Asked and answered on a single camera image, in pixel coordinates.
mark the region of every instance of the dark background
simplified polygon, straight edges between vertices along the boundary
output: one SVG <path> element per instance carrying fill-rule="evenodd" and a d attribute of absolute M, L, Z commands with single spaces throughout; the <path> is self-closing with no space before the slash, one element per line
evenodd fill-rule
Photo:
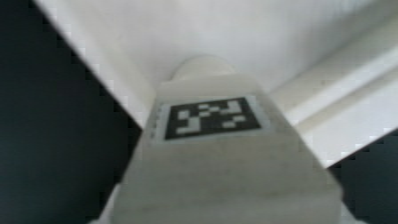
<path fill-rule="evenodd" d="M 31 1 L 0 7 L 0 223 L 97 217 L 140 129 Z M 330 171 L 355 216 L 398 223 L 398 132 Z"/>

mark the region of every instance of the white surface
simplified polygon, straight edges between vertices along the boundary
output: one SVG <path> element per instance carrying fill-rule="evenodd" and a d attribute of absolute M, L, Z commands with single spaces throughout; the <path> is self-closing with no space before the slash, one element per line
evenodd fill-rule
<path fill-rule="evenodd" d="M 35 0 L 140 126 L 184 59 L 220 56 L 269 91 L 396 12 L 396 0 Z"/>
<path fill-rule="evenodd" d="M 271 93 L 330 166 L 398 128 L 398 16 Z"/>
<path fill-rule="evenodd" d="M 227 75 L 236 73 L 232 66 L 214 56 L 195 57 L 186 60 L 177 68 L 172 80 L 189 79 L 202 76 Z"/>
<path fill-rule="evenodd" d="M 239 110 L 245 104 L 234 100 L 243 96 L 250 99 L 246 110 Z M 205 128 L 198 127 L 193 130 L 198 136 L 179 136 L 177 143 L 170 140 L 157 143 L 154 133 L 165 130 L 170 133 L 179 127 L 161 125 L 173 119 L 161 108 L 191 103 L 197 107 L 211 100 L 218 103 L 209 103 L 211 106 L 229 104 L 230 114 L 253 116 L 250 122 L 257 122 L 259 128 L 253 122 L 245 131 L 220 129 L 207 134 Z M 259 115 L 269 119 L 266 125 Z M 209 119 L 200 123 L 207 122 L 213 127 L 225 120 Z M 339 200 L 335 180 L 255 80 L 237 74 L 163 83 L 120 183 L 113 224 L 248 224 L 259 221 L 335 224 Z"/>
<path fill-rule="evenodd" d="M 92 222 L 88 224 L 111 224 L 110 223 L 110 212 L 111 212 L 111 208 L 113 208 L 113 201 L 115 201 L 117 193 L 118 193 L 118 185 L 115 185 L 111 195 L 108 197 L 108 203 L 106 203 L 106 206 L 104 206 L 104 209 L 102 209 L 101 217 L 97 218 L 97 220 L 92 220 Z M 364 222 L 355 220 L 342 203 L 340 203 L 340 221 L 339 221 L 339 224 L 365 224 Z"/>

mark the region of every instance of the black square pattern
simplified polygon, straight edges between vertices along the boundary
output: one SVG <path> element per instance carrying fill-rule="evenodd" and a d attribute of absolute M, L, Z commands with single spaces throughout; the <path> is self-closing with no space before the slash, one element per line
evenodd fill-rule
<path fill-rule="evenodd" d="M 170 106 L 165 140 L 259 128 L 243 97 Z"/>

